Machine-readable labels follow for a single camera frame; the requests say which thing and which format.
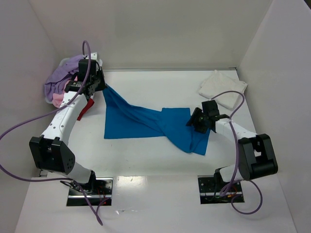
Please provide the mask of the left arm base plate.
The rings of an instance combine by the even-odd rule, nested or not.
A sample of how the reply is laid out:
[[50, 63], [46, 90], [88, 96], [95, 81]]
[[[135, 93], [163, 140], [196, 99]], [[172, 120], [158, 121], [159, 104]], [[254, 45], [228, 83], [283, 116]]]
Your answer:
[[[97, 178], [95, 187], [91, 191], [84, 190], [92, 206], [98, 206], [102, 201], [102, 205], [111, 206], [113, 181], [113, 178]], [[69, 183], [66, 186], [69, 187], [67, 207], [88, 206], [85, 196], [77, 185]]]

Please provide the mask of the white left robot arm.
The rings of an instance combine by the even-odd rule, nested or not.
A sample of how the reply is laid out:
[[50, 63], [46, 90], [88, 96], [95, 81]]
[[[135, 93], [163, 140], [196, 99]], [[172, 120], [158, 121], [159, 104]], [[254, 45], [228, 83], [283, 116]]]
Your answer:
[[68, 143], [82, 110], [95, 92], [105, 88], [104, 73], [99, 63], [93, 59], [81, 59], [78, 72], [65, 87], [60, 108], [53, 120], [40, 137], [32, 137], [29, 142], [37, 168], [60, 173], [88, 191], [95, 187], [95, 172], [76, 162]]

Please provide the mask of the blue t shirt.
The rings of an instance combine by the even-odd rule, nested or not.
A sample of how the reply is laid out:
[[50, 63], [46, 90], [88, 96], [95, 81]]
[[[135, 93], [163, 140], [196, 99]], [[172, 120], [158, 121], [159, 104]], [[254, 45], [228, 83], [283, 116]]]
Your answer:
[[110, 86], [103, 90], [106, 103], [105, 139], [164, 136], [186, 153], [205, 155], [209, 132], [201, 134], [186, 126], [190, 108], [162, 108], [161, 111], [129, 104]]

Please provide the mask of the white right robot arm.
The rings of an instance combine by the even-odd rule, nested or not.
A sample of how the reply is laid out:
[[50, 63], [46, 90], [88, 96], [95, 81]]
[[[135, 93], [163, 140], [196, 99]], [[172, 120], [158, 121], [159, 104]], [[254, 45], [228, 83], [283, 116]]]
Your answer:
[[237, 163], [215, 171], [223, 184], [229, 184], [231, 180], [252, 181], [278, 172], [269, 135], [251, 132], [235, 123], [230, 116], [220, 114], [215, 100], [202, 102], [202, 107], [195, 108], [186, 125], [198, 133], [208, 130], [218, 133], [235, 143], [237, 149]]

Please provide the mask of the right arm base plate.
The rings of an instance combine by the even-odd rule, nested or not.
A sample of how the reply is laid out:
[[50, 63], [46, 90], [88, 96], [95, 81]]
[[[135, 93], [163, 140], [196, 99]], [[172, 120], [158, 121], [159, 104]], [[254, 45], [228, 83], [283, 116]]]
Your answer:
[[200, 193], [201, 204], [225, 204], [244, 202], [242, 186], [240, 183], [234, 184], [225, 196], [220, 196], [221, 189], [227, 183], [223, 182], [221, 178], [214, 176], [198, 176], [198, 186]]

